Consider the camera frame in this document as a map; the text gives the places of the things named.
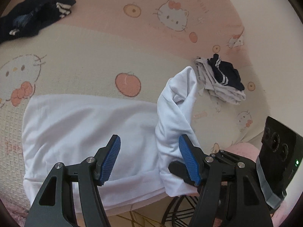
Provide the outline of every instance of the folded white fabric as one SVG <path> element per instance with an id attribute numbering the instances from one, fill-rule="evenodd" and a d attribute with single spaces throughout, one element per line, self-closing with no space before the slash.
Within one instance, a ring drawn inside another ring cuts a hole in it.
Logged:
<path id="1" fill-rule="evenodd" d="M 24 189 L 32 204 L 55 163 L 66 166 L 94 156 L 113 134 L 121 150 L 109 181 L 99 188 L 105 210 L 135 204 L 165 192 L 159 176 L 156 104 L 83 95 L 33 96 L 25 110 L 22 145 Z M 81 212 L 78 184 L 75 211 Z"/>
<path id="2" fill-rule="evenodd" d="M 156 141 L 159 151 L 160 176 L 169 196 L 186 195 L 197 192 L 197 188 L 169 172 L 169 163 L 183 161 L 179 149 L 179 136 L 186 134 L 193 145 L 200 147 L 191 126 L 191 111 L 195 103 L 197 79 L 194 70 L 186 67 L 171 78 L 162 91 L 157 111 L 159 123 L 156 126 Z"/>
<path id="3" fill-rule="evenodd" d="M 208 90 L 210 95 L 236 105 L 246 99 L 244 91 L 218 83 L 212 67 L 207 63 L 207 59 L 199 58 L 195 60 L 195 63 L 198 68 L 199 80 L 204 84 L 203 89 Z"/>
<path id="4" fill-rule="evenodd" d="M 197 192 L 168 171 L 171 161 L 182 158 L 180 135 L 199 146 L 190 127 L 196 89 L 195 73 L 187 67 L 168 81 L 157 105 L 99 96 L 33 96 L 22 127 L 23 185 L 30 203 L 55 163 L 80 163 L 113 134 L 120 136 L 121 150 L 109 181 L 99 187 L 111 215 L 150 204 L 165 197 L 165 191 L 170 196 Z M 77 183 L 73 191 L 75 211 L 81 212 Z"/>

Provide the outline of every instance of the blue ridged pad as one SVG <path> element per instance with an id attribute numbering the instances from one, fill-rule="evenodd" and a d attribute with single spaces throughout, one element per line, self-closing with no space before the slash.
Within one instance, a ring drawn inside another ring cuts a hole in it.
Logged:
<path id="1" fill-rule="evenodd" d="M 121 148 L 121 139 L 118 136 L 111 150 L 107 153 L 107 156 L 102 164 L 101 175 L 100 175 L 101 185 L 103 185 L 106 181 L 109 180 L 109 176 L 112 173 L 120 148 Z"/>
<path id="2" fill-rule="evenodd" d="M 190 179 L 194 181 L 196 185 L 199 185 L 201 182 L 199 165 L 182 136 L 179 137 L 179 149 L 184 159 Z"/>

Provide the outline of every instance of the metal screw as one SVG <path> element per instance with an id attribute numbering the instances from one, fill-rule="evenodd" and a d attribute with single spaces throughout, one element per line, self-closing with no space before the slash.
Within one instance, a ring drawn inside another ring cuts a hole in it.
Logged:
<path id="1" fill-rule="evenodd" d="M 94 160 L 95 160 L 94 157 L 88 157 L 88 158 L 86 159 L 86 162 L 87 162 L 87 163 L 93 163 Z"/>
<path id="2" fill-rule="evenodd" d="M 61 162 L 58 162 L 57 164 L 55 164 L 56 169 L 60 169 L 62 166 L 63 166 L 63 164 Z"/>
<path id="3" fill-rule="evenodd" d="M 205 161 L 208 162 L 208 163 L 211 163 L 211 162 L 214 161 L 214 159 L 213 159 L 212 157 L 210 157 L 210 156 L 207 156 L 207 157 L 205 158 Z"/>
<path id="4" fill-rule="evenodd" d="M 245 164 L 244 164 L 243 162 L 238 162 L 238 166 L 239 166 L 240 168 L 244 168 L 244 167 L 245 167 Z"/>

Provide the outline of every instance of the mattress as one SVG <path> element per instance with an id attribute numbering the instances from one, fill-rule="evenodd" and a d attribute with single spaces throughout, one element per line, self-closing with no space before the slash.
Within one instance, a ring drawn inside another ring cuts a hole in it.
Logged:
<path id="1" fill-rule="evenodd" d="M 4 15 L 21 1 L 12 0 Z M 159 15 L 167 6 L 181 12 L 186 24 L 168 24 Z M 198 95 L 192 126 L 205 153 L 241 141 L 260 148 L 267 115 L 303 134 L 303 98 L 297 95 L 303 86 L 303 26 L 287 0 L 77 0 L 72 11 L 37 37 L 0 45 L 0 67 L 35 62 L 40 68 L 0 85 L 8 96 L 0 96 L 0 192 L 15 203 L 29 207 L 22 188 L 21 144 L 28 99 L 16 104 L 10 93 L 31 79 L 35 95 L 155 103 L 167 80 L 193 65 L 195 57 L 219 53 L 239 70 L 247 100 L 235 106 L 205 92 Z M 127 88 L 121 88 L 120 79 L 130 80 Z M 302 193 L 302 170 L 287 189 L 285 214 Z"/>

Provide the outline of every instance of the hello kitty bed sheet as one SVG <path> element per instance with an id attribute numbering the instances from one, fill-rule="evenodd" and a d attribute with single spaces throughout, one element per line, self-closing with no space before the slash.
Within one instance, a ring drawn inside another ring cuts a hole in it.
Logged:
<path id="1" fill-rule="evenodd" d="M 17 3 L 12 0 L 7 14 Z M 238 69 L 246 101 L 200 92 L 192 127 L 210 154 L 263 131 L 269 114 L 230 0 L 76 0 L 72 14 L 33 38 L 0 45 L 0 192 L 28 207 L 22 189 L 22 117 L 33 95 L 85 94 L 157 102 L 167 80 L 197 56 Z"/>

